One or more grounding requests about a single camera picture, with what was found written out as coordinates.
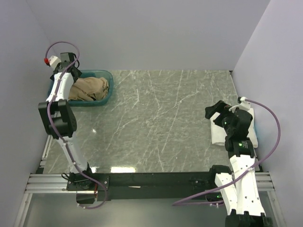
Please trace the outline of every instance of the gray wall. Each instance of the gray wall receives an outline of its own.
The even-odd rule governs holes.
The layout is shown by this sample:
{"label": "gray wall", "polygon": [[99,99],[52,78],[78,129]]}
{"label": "gray wall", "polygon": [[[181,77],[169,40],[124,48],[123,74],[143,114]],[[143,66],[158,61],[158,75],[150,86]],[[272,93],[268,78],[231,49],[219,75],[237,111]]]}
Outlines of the gray wall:
{"label": "gray wall", "polygon": [[79,46],[82,69],[232,70],[269,0],[27,2],[50,41]]}
{"label": "gray wall", "polygon": [[[288,226],[302,226],[303,1],[271,0],[233,72],[238,94],[262,102],[281,122],[281,142],[265,163]],[[263,157],[273,147],[277,129],[270,114],[256,107]]]}
{"label": "gray wall", "polygon": [[26,2],[0,4],[0,226],[10,227],[42,156],[46,133],[37,105],[51,71],[43,63],[49,42]]}

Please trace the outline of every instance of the folded towel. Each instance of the folded towel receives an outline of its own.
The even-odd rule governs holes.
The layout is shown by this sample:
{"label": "folded towel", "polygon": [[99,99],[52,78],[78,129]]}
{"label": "folded towel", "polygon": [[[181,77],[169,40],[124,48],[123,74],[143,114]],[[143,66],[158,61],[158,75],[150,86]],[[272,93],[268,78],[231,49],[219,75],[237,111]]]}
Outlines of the folded towel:
{"label": "folded towel", "polygon": [[[255,129],[254,129],[255,113],[254,113],[254,110],[252,108],[250,110],[248,110],[248,113],[250,113],[252,115],[252,121],[251,121],[250,127],[248,129],[248,137],[250,138],[254,148],[257,148],[258,147],[258,140],[257,140],[256,132],[255,132]],[[219,113],[215,113],[210,118],[210,130],[211,130],[211,135],[212,135],[212,144],[224,146],[226,132],[225,132],[224,128],[221,128],[218,125],[215,125],[214,122],[213,122],[213,120],[216,119],[217,116],[219,116]]]}
{"label": "folded towel", "polygon": [[69,100],[101,100],[107,96],[108,88],[108,81],[103,77],[78,78],[70,89]]}

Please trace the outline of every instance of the marble surface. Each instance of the marble surface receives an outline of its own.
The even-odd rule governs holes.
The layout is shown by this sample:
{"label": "marble surface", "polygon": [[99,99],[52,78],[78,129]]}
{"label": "marble surface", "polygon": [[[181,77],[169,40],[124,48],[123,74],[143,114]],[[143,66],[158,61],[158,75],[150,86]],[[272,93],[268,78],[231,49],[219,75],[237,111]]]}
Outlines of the marble surface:
{"label": "marble surface", "polygon": [[[211,144],[205,107],[220,99],[236,104],[227,70],[116,70],[105,106],[72,108],[78,142],[97,172],[130,167],[136,172],[208,171],[229,165],[224,147]],[[68,171],[56,141],[44,173]]]}

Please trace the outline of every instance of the blue plastic bin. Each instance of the blue plastic bin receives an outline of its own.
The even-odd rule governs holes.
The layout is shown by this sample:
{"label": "blue plastic bin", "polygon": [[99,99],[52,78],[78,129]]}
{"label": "blue plastic bin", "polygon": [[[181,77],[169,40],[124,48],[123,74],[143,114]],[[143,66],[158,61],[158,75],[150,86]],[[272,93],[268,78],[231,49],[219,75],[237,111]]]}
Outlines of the blue plastic bin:
{"label": "blue plastic bin", "polygon": [[[107,79],[108,80],[108,85],[109,85],[108,94],[104,99],[98,100],[98,101],[75,101],[75,100],[70,100],[68,102],[70,104],[70,106],[86,107],[86,106],[105,105],[108,102],[111,95],[113,94],[113,90],[114,90],[113,75],[109,71],[106,71],[106,70],[81,70],[81,72],[82,72],[82,75],[80,76],[80,78],[87,78],[87,77],[101,78],[101,77],[104,77],[105,79]],[[50,95],[50,93],[52,91],[52,88],[53,88],[53,81],[51,82],[50,88],[48,90],[48,95]]]}

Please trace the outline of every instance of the gray marble tabletop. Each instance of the gray marble tabletop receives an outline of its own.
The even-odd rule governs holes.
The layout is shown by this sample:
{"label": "gray marble tabletop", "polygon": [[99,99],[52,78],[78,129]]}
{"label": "gray marble tabletop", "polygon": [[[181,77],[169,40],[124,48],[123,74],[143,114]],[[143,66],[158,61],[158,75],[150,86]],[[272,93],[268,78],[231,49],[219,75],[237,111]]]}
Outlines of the gray marble tabletop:
{"label": "gray marble tabletop", "polygon": [[[91,167],[136,172],[208,171],[229,165],[224,147],[211,144],[205,107],[220,99],[236,104],[227,70],[115,70],[105,106],[72,108],[78,142]],[[52,141],[44,173],[68,171]]]}

